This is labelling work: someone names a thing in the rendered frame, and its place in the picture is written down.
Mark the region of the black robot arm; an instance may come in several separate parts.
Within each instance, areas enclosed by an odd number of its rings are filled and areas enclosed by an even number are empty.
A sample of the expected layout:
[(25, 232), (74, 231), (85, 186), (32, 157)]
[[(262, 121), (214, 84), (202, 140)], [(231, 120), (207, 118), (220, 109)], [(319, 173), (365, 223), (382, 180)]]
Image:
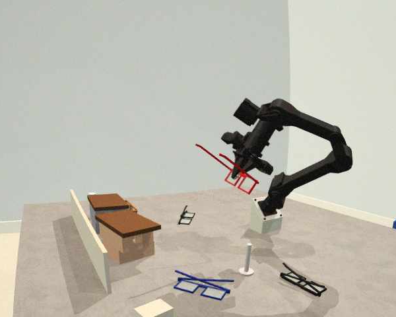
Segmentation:
[(276, 210), (283, 208), (285, 198), (295, 188), (326, 174), (341, 173), (352, 168), (352, 149), (347, 146), (338, 126), (302, 113), (292, 104), (280, 98), (261, 105), (260, 108), (248, 98), (244, 99), (233, 116), (249, 126), (255, 124), (259, 118), (254, 129), (258, 129), (269, 139), (275, 130), (282, 131), (283, 126), (294, 126), (330, 141), (333, 149), (325, 159), (297, 173), (288, 176), (281, 172), (279, 175), (275, 175), (267, 198), (257, 202), (264, 217), (277, 214)]

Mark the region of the black rectangular glasses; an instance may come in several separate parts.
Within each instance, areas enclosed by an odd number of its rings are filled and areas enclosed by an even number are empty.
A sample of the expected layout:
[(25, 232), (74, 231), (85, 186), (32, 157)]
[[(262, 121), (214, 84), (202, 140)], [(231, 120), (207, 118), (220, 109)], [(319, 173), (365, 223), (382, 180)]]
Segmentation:
[[(287, 269), (289, 269), (291, 272), (290, 273), (280, 273), (280, 276), (282, 279), (300, 287), (301, 289), (313, 294), (314, 296), (320, 297), (323, 292), (327, 290), (325, 286), (323, 285), (318, 285), (317, 283), (313, 281), (306, 281), (306, 278), (295, 273), (295, 271), (291, 270), (285, 263), (282, 263)], [(301, 282), (305, 282), (305, 285), (300, 284)]]

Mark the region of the cream flat panel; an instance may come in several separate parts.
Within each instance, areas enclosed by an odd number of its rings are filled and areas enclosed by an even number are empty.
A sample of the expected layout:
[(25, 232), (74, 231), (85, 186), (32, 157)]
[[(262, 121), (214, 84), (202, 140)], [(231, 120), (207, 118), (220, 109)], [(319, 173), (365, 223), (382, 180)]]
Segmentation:
[(112, 293), (108, 252), (88, 221), (73, 190), (70, 190), (72, 217), (83, 244), (107, 293)]

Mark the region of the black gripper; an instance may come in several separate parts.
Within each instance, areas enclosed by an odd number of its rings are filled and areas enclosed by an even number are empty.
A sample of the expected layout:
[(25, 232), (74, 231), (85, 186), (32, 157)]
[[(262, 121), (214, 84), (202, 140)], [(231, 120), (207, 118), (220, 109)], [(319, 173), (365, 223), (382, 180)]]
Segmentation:
[[(269, 138), (259, 131), (258, 129), (253, 129), (252, 132), (248, 132), (248, 139), (244, 143), (238, 135), (231, 132), (226, 132), (223, 134), (221, 139), (227, 144), (233, 144), (237, 149), (233, 151), (236, 160), (235, 164), (238, 165), (245, 172), (256, 168), (268, 175), (273, 172), (273, 167), (265, 160), (260, 159), (262, 157), (262, 150), (265, 146), (269, 146)], [(260, 157), (260, 158), (258, 158)], [(242, 171), (234, 166), (232, 172), (232, 179), (234, 179), (239, 172), (244, 174)]]

